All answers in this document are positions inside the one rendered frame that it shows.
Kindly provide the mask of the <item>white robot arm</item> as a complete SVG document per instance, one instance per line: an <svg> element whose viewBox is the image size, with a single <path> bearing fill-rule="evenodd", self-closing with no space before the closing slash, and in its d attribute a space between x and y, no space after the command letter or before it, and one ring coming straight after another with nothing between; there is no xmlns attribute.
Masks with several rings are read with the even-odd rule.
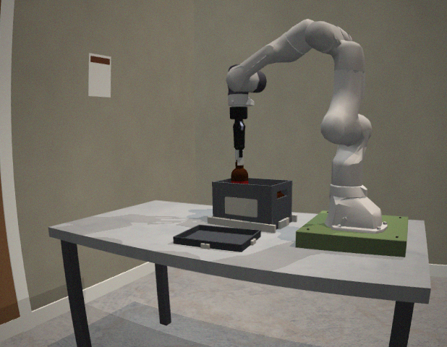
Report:
<svg viewBox="0 0 447 347"><path fill-rule="evenodd" d="M333 97L320 125L324 138L338 144L325 224L335 231L382 233L387 222L382 222L380 208L366 197L367 188L362 185L373 130L370 121L358 114L365 96L365 57L360 44L352 42L347 32L327 22L301 21L241 64L229 67L228 106L254 106L248 92L262 92L267 82L259 70L267 64L296 61L312 48L332 55L335 62Z"/></svg>

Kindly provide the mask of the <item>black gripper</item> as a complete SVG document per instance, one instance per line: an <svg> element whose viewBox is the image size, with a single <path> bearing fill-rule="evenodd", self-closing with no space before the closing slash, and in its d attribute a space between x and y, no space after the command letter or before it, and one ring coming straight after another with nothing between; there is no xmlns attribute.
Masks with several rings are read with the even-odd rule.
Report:
<svg viewBox="0 0 447 347"><path fill-rule="evenodd" d="M235 165L244 165L244 133L245 125L243 119L247 119L247 107L230 107L230 119L235 119L234 130L234 147L235 147Z"/></svg>

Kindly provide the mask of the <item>grey divided crate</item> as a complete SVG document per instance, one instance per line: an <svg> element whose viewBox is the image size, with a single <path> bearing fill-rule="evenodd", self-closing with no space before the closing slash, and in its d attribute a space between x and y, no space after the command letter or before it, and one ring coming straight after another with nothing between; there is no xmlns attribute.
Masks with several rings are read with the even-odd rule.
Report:
<svg viewBox="0 0 447 347"><path fill-rule="evenodd" d="M279 191L285 196L277 199ZM291 197L280 179L248 178L248 184L212 181L212 192L213 217L271 224L276 229L280 220L290 221Z"/></svg>

